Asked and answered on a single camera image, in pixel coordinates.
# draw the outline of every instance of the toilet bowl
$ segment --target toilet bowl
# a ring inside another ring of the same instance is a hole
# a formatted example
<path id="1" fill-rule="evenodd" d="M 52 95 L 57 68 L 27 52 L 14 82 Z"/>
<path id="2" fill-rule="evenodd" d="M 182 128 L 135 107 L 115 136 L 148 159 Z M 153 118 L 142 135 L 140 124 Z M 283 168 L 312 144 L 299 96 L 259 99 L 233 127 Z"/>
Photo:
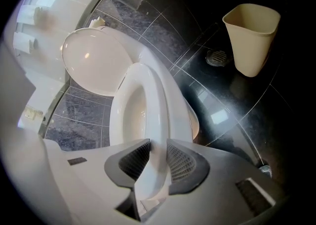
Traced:
<path id="1" fill-rule="evenodd" d="M 171 183 L 166 139 L 192 142 L 198 119 L 175 80 L 155 54 L 111 29 L 79 29 L 67 36 L 62 59 L 72 79 L 87 91 L 113 96 L 110 145 L 151 140 L 150 159 L 136 181 L 139 200 L 165 197 Z"/>

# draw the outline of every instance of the gray marble tile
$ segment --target gray marble tile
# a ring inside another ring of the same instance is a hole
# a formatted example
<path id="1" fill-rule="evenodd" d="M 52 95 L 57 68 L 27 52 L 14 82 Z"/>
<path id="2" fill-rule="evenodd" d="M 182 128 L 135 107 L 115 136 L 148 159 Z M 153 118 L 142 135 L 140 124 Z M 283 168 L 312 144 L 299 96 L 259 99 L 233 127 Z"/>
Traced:
<path id="1" fill-rule="evenodd" d="M 258 167 L 263 165 L 254 145 L 239 124 L 209 144 L 208 147 L 234 153 Z"/>
<path id="2" fill-rule="evenodd" d="M 176 65 L 172 66 L 172 68 L 169 70 L 172 76 L 175 76 L 178 73 L 178 71 L 180 71 L 180 68 L 177 67 Z"/>
<path id="3" fill-rule="evenodd" d="M 113 99 L 111 100 L 111 99 L 107 98 L 107 100 L 105 102 L 105 105 L 106 106 L 112 106 L 112 101 L 113 101 Z"/>
<path id="4" fill-rule="evenodd" d="M 104 107 L 107 106 L 65 94 L 54 114 L 72 120 L 101 125 Z"/>
<path id="5" fill-rule="evenodd" d="M 169 69 L 172 66 L 172 63 L 165 57 L 159 50 L 157 50 L 150 42 L 141 37 L 139 42 L 147 46 L 158 58 L 159 60 Z"/>
<path id="6" fill-rule="evenodd" d="M 117 18 L 137 33 L 142 34 L 160 15 L 148 2 L 143 1 L 135 11 L 118 0 L 102 0 L 97 9 Z"/>
<path id="7" fill-rule="evenodd" d="M 102 141 L 101 147 L 110 146 L 109 127 L 102 127 Z"/>
<path id="8" fill-rule="evenodd" d="M 86 92 L 87 92 L 86 89 L 84 89 L 82 86 L 78 85 L 78 83 L 75 82 L 73 79 L 71 79 L 71 81 L 70 81 L 70 86 L 75 87 L 75 88 L 78 88 L 78 89 L 80 89 L 80 90 L 83 90 L 83 91 L 86 91 Z"/>
<path id="9" fill-rule="evenodd" d="M 174 2 L 162 15 L 172 24 L 187 45 L 191 45 L 202 34 L 194 17 L 182 1 Z"/>
<path id="10" fill-rule="evenodd" d="M 80 90 L 83 90 L 83 91 L 86 91 L 86 92 L 88 92 L 88 93 L 92 93 L 92 92 L 87 91 L 86 89 L 84 89 L 82 86 L 78 85 L 73 79 L 71 79 L 71 84 L 70 84 L 70 86 L 75 87 L 75 88 L 80 89 Z M 113 99 L 113 97 L 110 97 L 110 96 L 101 96 L 101 97 L 102 97 L 102 98 L 107 98 L 107 99 L 110 99 L 110 100 Z"/>
<path id="11" fill-rule="evenodd" d="M 106 126 L 106 127 L 110 126 L 110 112 L 111 112 L 111 107 L 104 106 L 102 126 Z"/>
<path id="12" fill-rule="evenodd" d="M 77 96 L 77 97 L 82 98 L 82 99 L 86 99 L 89 101 L 100 103 L 103 105 L 106 104 L 106 100 L 107 100 L 106 97 L 99 96 L 99 95 L 89 93 L 89 92 L 85 92 L 85 91 L 82 91 L 82 90 L 74 88 L 74 87 L 69 87 L 69 89 L 67 90 L 66 93 Z"/>
<path id="13" fill-rule="evenodd" d="M 45 138 L 57 142 L 64 151 L 95 149 L 101 145 L 101 126 L 53 115 Z"/>
<path id="14" fill-rule="evenodd" d="M 172 63 L 188 49 L 171 24 L 159 16 L 143 34 L 143 37 L 161 51 Z"/>
<path id="15" fill-rule="evenodd" d="M 138 38 L 140 37 L 139 34 L 137 34 L 135 31 L 133 31 L 132 29 L 130 29 L 128 26 L 124 25 L 122 22 L 106 15 L 105 13 L 99 11 L 99 10 L 94 10 L 89 21 L 87 22 L 87 27 L 89 27 L 91 20 L 97 19 L 98 17 L 101 17 L 103 20 L 105 20 L 105 25 L 109 26 L 112 29 L 116 29 L 119 30 L 125 34 L 127 34 L 128 36 L 138 40 Z"/>

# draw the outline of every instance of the toilet seat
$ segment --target toilet seat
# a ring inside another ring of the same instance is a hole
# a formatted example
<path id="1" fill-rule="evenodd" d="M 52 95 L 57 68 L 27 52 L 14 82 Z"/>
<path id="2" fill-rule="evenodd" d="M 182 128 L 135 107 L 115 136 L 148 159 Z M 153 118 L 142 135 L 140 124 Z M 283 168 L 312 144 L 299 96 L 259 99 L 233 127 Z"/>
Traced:
<path id="1" fill-rule="evenodd" d="M 159 77 L 144 64 L 131 65 L 113 98 L 109 130 L 111 146 L 137 139 L 151 140 L 149 162 L 135 184 L 137 199 L 149 199 L 163 186 L 168 126 Z"/>
<path id="2" fill-rule="evenodd" d="M 62 59 L 75 82 L 102 96 L 115 95 L 133 64 L 119 41 L 94 28 L 69 34 L 62 46 Z"/>

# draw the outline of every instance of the bathroom floor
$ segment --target bathroom floor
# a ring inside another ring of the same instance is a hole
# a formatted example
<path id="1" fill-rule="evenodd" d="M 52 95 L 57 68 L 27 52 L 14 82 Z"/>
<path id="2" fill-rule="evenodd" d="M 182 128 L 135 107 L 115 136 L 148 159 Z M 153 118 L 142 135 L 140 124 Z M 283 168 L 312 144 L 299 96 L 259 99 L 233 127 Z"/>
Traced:
<path id="1" fill-rule="evenodd" d="M 71 80 L 51 118 L 45 138 L 56 141 L 64 151 L 109 146 L 112 99 L 87 92 Z"/>
<path id="2" fill-rule="evenodd" d="M 137 11 L 101 0 L 86 27 L 98 16 L 145 44 L 169 69 L 198 116 L 195 143 L 235 153 L 257 167 L 268 164 L 272 178 L 289 189 L 293 112 L 278 92 L 282 52 L 277 37 L 264 68 L 248 78 L 233 61 L 225 67 L 206 63 L 211 49 L 231 54 L 227 31 L 217 23 L 199 25 L 182 0 L 144 0 Z M 91 94 L 71 80 L 46 138 L 65 151 L 108 146 L 111 103 L 112 98 Z"/>

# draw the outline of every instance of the floor drain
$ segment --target floor drain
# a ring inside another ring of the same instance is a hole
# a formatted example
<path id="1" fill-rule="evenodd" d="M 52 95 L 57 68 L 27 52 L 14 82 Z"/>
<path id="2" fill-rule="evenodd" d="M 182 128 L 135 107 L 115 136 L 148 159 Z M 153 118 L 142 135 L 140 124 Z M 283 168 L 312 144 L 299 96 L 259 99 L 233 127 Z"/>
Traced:
<path id="1" fill-rule="evenodd" d="M 215 67 L 224 67 L 230 61 L 232 61 L 232 57 L 227 55 L 223 50 L 209 50 L 206 55 L 206 62 Z"/>

